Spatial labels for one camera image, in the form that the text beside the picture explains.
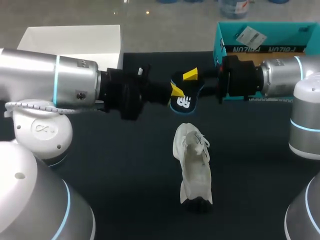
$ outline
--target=white sneaker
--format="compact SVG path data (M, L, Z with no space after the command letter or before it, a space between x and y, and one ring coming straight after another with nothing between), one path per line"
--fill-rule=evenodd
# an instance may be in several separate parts
M182 167L180 202L198 197L211 204L211 171L210 156L207 147L209 142L198 128L191 123L182 123L176 130L173 140L173 156Z

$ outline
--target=dark table surface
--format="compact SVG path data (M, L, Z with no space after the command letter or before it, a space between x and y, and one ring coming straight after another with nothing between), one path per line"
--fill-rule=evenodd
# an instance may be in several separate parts
M128 53L123 69L152 64L150 78L213 65L211 52ZM179 116L148 104L136 122L117 112L71 115L73 142L55 171L90 204L96 237L108 239L285 240L287 207L320 165L289 149L291 104L201 99ZM207 214L180 205L181 167L173 157L177 127L192 123L211 143L214 206ZM0 141L14 138L0 118Z

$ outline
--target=silver arm segment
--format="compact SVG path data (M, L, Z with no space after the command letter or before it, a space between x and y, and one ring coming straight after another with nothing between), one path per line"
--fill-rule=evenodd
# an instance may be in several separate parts
M41 99L61 108L87 108L99 96L101 74L94 61L0 49L0 99Z

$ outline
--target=screw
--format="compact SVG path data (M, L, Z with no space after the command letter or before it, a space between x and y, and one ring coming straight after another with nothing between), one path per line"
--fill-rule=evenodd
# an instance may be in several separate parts
M86 98L86 95L83 93L83 92L79 92L77 95L76 95L76 98L79 99L79 100L83 100Z

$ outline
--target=cable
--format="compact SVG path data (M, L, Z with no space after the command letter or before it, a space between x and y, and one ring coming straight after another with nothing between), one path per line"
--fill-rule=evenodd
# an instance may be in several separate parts
M4 106L8 111L5 113L6 115L12 112L14 108L33 109L33 110L40 110L44 112L57 113L57 114L78 114L86 111L86 110L57 108L54 106L40 106L40 105L31 104L31 103L14 102L14 101L7 102Z

